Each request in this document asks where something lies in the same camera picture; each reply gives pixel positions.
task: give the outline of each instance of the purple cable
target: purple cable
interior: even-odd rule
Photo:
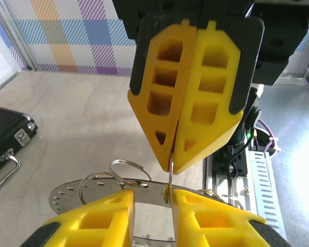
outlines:
[[[268,131],[269,136],[272,138],[272,140],[266,145],[266,147],[263,150],[263,152],[266,153],[268,151],[268,149],[271,147],[271,145],[273,145],[275,147],[277,143],[274,139],[273,132],[271,131],[269,126],[267,126],[267,124],[265,122],[263,122],[261,119],[259,119],[259,123]]]
[[[270,141],[266,147],[264,148],[263,152],[266,153],[268,151],[268,149],[270,148],[270,146],[272,145],[272,141]]]

